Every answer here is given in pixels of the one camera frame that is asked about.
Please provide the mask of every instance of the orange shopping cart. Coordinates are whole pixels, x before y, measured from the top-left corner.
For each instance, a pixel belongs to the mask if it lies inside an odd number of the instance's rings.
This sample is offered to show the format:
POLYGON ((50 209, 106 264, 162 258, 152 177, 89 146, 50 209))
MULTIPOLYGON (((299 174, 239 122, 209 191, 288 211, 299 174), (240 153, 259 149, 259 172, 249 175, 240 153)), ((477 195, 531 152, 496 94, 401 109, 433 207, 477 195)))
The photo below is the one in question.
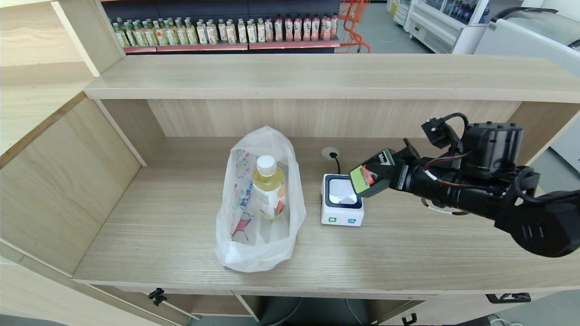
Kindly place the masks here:
POLYGON ((363 42, 363 37, 354 31, 356 24, 362 21, 369 2, 370 0, 341 0, 338 18, 343 21, 340 47, 344 50, 336 53, 361 53, 363 47, 366 48, 364 53, 371 52, 371 47, 363 42))

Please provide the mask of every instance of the black robotic arm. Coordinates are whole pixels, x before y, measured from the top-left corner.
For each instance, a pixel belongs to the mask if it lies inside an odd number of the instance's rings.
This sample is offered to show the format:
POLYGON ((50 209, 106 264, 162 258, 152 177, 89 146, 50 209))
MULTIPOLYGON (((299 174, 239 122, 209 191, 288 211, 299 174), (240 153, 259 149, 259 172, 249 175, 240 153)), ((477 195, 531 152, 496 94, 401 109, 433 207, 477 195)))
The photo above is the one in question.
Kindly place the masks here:
POLYGON ((451 207, 459 211, 446 213, 483 216, 536 255, 561 257, 580 247, 580 190, 534 197, 539 174, 516 166, 522 127, 469 124, 461 113, 429 119, 421 127, 432 145, 449 146, 448 151, 438 158, 420 157, 404 139, 404 149, 386 148, 350 171, 358 195, 391 188, 415 194, 435 210, 451 207), (465 123, 461 138, 446 122, 453 117, 465 123), (523 202, 516 205, 519 198, 523 202))

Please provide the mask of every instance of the floor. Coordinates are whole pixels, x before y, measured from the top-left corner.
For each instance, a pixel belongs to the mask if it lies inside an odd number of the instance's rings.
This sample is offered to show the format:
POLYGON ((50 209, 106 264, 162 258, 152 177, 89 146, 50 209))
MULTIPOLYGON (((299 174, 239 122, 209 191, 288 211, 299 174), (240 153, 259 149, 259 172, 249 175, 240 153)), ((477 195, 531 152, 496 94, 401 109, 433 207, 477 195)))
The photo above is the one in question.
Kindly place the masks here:
MULTIPOLYGON (((388 15, 385 4, 371 3, 363 21, 356 26, 372 53, 431 53, 417 40, 409 40, 408 34, 388 15)), ((570 168, 554 151, 546 150, 532 165, 544 176, 540 187, 548 192, 555 190, 571 190, 580 188, 580 174, 570 168)), ((299 298, 268 298, 262 321, 255 322, 251 318, 236 317, 204 317, 192 321, 192 326, 256 326, 269 325, 292 312, 299 298)), ((515 307, 498 315, 509 321, 518 321, 525 326, 562 326, 574 325, 580 320, 580 291, 565 291, 547 298, 534 301, 528 305, 515 307)), ((354 313, 363 322, 368 318, 363 300, 349 300, 354 313)), ((358 325, 353 314, 348 310, 343 299, 304 298, 300 306, 287 323, 325 325, 358 325)), ((2 326, 54 326, 57 323, 0 315, 2 326)))

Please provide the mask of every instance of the white plastic bag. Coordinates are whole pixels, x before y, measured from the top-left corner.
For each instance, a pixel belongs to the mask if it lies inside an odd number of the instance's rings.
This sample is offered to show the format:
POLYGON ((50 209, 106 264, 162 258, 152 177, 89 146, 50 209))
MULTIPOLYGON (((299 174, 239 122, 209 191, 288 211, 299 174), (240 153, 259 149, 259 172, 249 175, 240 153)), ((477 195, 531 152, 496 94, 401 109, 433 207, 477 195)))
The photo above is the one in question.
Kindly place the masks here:
POLYGON ((306 208, 300 172, 290 141, 265 126, 246 135, 231 150, 216 219, 216 256, 231 269, 251 273, 290 259, 306 208), (261 155, 272 155, 286 177, 286 215, 260 218, 252 201, 252 173, 261 155))

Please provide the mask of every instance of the white bottle cap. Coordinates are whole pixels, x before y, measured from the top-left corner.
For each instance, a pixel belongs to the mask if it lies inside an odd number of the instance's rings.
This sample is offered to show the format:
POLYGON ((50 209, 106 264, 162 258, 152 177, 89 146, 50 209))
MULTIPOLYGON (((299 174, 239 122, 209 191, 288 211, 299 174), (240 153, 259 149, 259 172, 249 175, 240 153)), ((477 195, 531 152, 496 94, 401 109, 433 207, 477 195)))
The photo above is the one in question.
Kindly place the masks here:
POLYGON ((262 155, 256 161, 258 172, 263 176, 271 176, 276 172, 278 166, 276 160, 271 155, 262 155))

